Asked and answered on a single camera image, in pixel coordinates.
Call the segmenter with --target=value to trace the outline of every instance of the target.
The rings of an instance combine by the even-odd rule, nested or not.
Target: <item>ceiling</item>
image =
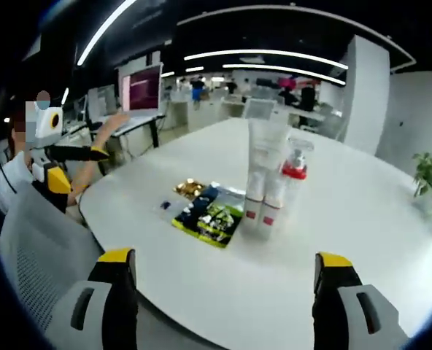
[[[176,26],[203,12],[229,7],[263,4],[290,5],[286,0],[167,0],[172,3],[174,16],[158,13],[153,22],[141,31],[142,36],[127,30],[130,25],[142,20],[147,12],[142,8],[161,4],[166,0],[137,0],[116,23],[110,32],[96,45],[81,69],[74,62],[96,32],[122,0],[89,1],[62,0],[42,16],[41,52],[20,65],[7,82],[14,94],[29,96],[39,90],[47,90],[59,99],[66,86],[78,87],[74,95],[81,95],[92,85],[114,82],[112,62],[109,57],[116,50],[110,43],[126,42],[128,55],[142,55],[144,51],[162,50],[164,71],[184,72],[191,66],[205,66],[207,70],[218,70],[224,63],[241,63],[236,55],[204,58],[184,62],[186,55],[230,49],[273,49],[316,55],[340,61],[354,34],[359,34],[383,45],[390,51],[392,66],[409,62],[409,58],[396,48],[344,21],[285,9],[254,9],[223,15],[214,15]],[[417,61],[417,64],[401,71],[432,70],[432,12],[428,7],[396,1],[380,3],[377,0],[298,0],[297,7],[308,7],[357,21],[391,39]],[[166,31],[173,37],[172,44],[159,45]],[[161,36],[155,33],[162,31]],[[144,38],[156,36],[147,42]],[[329,75],[331,66],[311,60],[282,56],[265,56],[266,64],[287,66]]]

